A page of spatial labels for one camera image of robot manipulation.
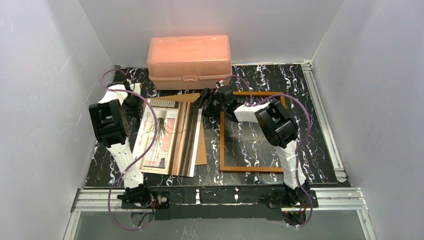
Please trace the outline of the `window and plant photo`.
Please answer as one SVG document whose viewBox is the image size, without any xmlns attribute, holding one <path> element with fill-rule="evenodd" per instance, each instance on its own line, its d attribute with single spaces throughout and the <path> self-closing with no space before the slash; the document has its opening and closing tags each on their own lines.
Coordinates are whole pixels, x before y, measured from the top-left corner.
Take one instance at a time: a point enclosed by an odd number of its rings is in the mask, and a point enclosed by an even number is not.
<svg viewBox="0 0 424 240">
<path fill-rule="evenodd" d="M 193 102 L 150 98 L 143 107 L 133 155 L 142 173 L 193 177 L 202 110 Z"/>
</svg>

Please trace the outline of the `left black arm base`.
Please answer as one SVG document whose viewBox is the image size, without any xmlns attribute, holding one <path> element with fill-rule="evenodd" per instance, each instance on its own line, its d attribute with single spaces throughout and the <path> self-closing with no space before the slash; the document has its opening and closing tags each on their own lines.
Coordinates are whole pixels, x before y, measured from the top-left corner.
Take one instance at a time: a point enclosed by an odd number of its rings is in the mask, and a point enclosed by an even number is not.
<svg viewBox="0 0 424 240">
<path fill-rule="evenodd" d="M 124 195 L 118 195 L 122 200 L 122 209 L 168 209 L 171 203 L 169 191 L 152 191 L 147 196 L 136 197 L 135 199 L 123 199 Z"/>
</svg>

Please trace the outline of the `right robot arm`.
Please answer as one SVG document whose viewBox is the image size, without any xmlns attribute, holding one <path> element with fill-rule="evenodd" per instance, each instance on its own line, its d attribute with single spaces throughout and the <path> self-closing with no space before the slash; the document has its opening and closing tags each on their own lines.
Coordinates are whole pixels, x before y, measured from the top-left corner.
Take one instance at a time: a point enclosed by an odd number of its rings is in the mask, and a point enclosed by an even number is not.
<svg viewBox="0 0 424 240">
<path fill-rule="evenodd" d="M 259 124 L 266 140 L 275 148 L 279 157 L 286 190 L 306 194 L 309 187 L 300 169 L 298 155 L 305 141 L 297 143 L 298 125 L 282 104 L 281 97 L 286 98 L 287 94 L 276 93 L 256 104 L 247 104 L 237 100 L 229 85 L 221 85 L 216 90 L 205 88 L 193 107 L 201 109 L 208 116 L 223 113 L 233 122 Z"/>
</svg>

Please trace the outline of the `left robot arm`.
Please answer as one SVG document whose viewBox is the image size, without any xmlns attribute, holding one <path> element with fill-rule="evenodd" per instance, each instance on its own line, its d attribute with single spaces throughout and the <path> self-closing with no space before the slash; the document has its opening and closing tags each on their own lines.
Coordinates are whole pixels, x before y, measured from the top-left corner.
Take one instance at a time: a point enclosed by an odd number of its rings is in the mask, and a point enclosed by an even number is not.
<svg viewBox="0 0 424 240">
<path fill-rule="evenodd" d="M 118 198 L 128 202 L 130 199 L 142 196 L 145 190 L 143 174 L 133 163 L 135 157 L 130 147 L 130 126 L 126 117 L 126 110 L 130 113 L 140 110 L 141 103 L 138 97 L 125 91 L 139 91 L 140 85 L 121 81 L 111 83 L 107 87 L 111 91 L 108 91 L 99 102 L 89 105 L 88 112 L 96 140 L 111 153 L 119 171 L 123 174 L 125 194 Z"/>
</svg>

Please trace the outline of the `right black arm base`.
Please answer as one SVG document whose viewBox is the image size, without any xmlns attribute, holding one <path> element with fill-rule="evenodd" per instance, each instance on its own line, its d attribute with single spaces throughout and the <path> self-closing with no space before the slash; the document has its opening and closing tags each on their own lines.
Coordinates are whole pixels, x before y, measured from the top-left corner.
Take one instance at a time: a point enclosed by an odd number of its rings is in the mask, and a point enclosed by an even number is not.
<svg viewBox="0 0 424 240">
<path fill-rule="evenodd" d="M 317 208 L 319 206 L 318 197 L 314 190 L 307 190 L 311 200 L 301 190 L 273 189 L 267 192 L 263 200 L 270 208 L 300 207 L 306 203 L 307 206 Z"/>
</svg>

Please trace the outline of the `brown wooden picture frame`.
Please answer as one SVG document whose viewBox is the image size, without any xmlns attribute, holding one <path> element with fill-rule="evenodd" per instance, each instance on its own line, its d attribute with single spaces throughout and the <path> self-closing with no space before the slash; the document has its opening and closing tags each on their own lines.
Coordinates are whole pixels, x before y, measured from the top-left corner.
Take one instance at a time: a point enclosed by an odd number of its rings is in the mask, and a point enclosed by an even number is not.
<svg viewBox="0 0 424 240">
<path fill-rule="evenodd" d="M 248 91 L 236 91 L 233 93 L 235 96 L 249 96 Z M 268 92 L 268 91 L 254 91 L 253 97 L 270 97 L 275 94 L 282 94 L 282 92 Z M 225 165 L 225 114 L 220 112 L 219 116 L 220 126 L 220 146 L 219 146 L 219 171 L 223 173 L 282 173 L 281 167 L 259 167 L 259 166 L 232 166 Z"/>
</svg>

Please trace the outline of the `brown cardboard backing board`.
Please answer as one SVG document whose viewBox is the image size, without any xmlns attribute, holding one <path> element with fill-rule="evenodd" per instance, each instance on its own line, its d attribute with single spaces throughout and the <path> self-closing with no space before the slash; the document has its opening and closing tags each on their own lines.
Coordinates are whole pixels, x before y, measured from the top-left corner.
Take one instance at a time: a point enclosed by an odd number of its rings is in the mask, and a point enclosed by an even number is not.
<svg viewBox="0 0 424 240">
<path fill-rule="evenodd" d="M 178 95 L 169 95 L 169 96 L 159 96 L 157 97 L 160 100 L 171 100 L 177 102 L 189 102 L 193 103 L 200 97 L 200 93 L 188 93 L 188 94 L 178 94 Z M 197 147 L 197 155 L 195 160 L 195 165 L 206 165 L 207 164 L 207 151 L 205 144 L 205 131 L 203 124 L 202 115 L 199 117 L 200 119 L 200 130 L 199 130 L 199 140 Z"/>
</svg>

